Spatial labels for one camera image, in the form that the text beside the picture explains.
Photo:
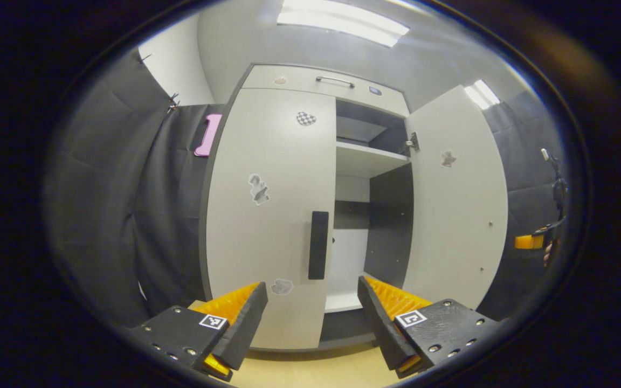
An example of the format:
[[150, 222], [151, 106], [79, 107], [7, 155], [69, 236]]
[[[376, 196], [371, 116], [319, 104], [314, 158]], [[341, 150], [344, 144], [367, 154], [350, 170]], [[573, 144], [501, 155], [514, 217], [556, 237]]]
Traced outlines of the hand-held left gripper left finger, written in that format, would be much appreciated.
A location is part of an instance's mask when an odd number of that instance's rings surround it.
[[128, 333], [190, 371], [229, 382], [246, 358], [267, 304], [266, 284], [256, 282], [194, 308], [168, 307]]

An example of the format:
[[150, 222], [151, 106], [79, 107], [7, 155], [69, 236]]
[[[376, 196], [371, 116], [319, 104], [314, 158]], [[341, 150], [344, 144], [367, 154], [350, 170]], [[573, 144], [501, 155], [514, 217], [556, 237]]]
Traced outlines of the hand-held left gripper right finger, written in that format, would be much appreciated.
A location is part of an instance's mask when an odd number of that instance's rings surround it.
[[458, 301], [429, 302], [370, 276], [360, 276], [357, 297], [387, 367], [406, 378], [465, 354], [501, 322]]

